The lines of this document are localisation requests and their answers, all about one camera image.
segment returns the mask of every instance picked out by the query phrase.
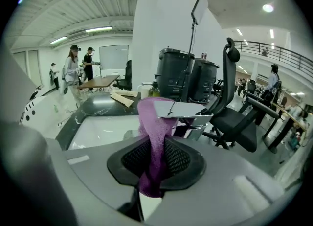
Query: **purple towel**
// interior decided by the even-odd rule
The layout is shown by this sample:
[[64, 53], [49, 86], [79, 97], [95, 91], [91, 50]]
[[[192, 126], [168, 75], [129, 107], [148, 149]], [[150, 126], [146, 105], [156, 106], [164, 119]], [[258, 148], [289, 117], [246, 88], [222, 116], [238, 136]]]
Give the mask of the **purple towel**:
[[153, 102], [173, 101], [162, 97], [147, 97], [139, 101], [139, 133], [149, 135], [151, 142], [151, 161], [148, 173], [143, 173], [139, 181], [139, 190], [148, 197], [161, 197], [160, 183], [166, 171], [164, 159], [164, 138], [165, 135], [172, 134], [172, 127], [177, 119], [158, 118]]

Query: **glass railing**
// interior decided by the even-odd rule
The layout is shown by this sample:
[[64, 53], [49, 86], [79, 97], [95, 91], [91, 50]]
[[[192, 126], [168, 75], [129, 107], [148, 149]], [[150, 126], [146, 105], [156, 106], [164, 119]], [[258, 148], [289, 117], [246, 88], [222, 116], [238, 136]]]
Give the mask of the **glass railing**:
[[281, 48], [278, 46], [272, 46], [270, 44], [258, 43], [247, 41], [235, 41], [235, 47], [240, 52], [247, 52], [252, 54], [257, 54], [265, 57], [269, 57], [282, 63], [288, 64], [310, 77], [313, 77], [313, 61], [309, 58], [300, 55], [294, 51]]

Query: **floor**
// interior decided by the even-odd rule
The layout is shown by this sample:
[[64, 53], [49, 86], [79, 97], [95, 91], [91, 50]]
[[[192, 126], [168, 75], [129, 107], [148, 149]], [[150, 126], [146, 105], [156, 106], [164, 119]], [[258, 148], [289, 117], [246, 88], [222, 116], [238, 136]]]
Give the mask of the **floor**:
[[[55, 104], [57, 104], [58, 111], [54, 113], [54, 119], [50, 122], [49, 127], [43, 129], [41, 133], [45, 137], [55, 138], [62, 126], [66, 123], [67, 119], [75, 111], [74, 99], [69, 92], [66, 95], [60, 95], [59, 91], [53, 91], [47, 95], [51, 98]], [[233, 101], [229, 104], [229, 107], [235, 110], [239, 110], [242, 106], [242, 97], [234, 96]], [[244, 157], [255, 166], [259, 167], [271, 176], [274, 176], [278, 169], [281, 167], [279, 164], [282, 161], [282, 155], [286, 151], [284, 144], [278, 146], [278, 153], [273, 154], [270, 152], [265, 144], [262, 142], [261, 136], [265, 133], [266, 129], [270, 126], [272, 119], [266, 117], [263, 119], [261, 126], [257, 128], [258, 145], [257, 150], [254, 153], [250, 153], [242, 148], [238, 143], [231, 148], [231, 151]], [[279, 121], [272, 130], [270, 136], [273, 137], [279, 130], [282, 121]], [[118, 116], [118, 117], [89, 117], [85, 119], [76, 136], [74, 137], [70, 146], [71, 150], [93, 147], [103, 144], [114, 143], [121, 141], [130, 136], [136, 136], [136, 130], [139, 127], [139, 121], [137, 116]], [[208, 126], [206, 131], [210, 131], [212, 126]], [[205, 136], [200, 136], [197, 143], [205, 143], [214, 145], [213, 141], [210, 141]], [[140, 200], [142, 204], [144, 218], [147, 219], [157, 206], [161, 203], [162, 199], [153, 199], [140, 194]]]

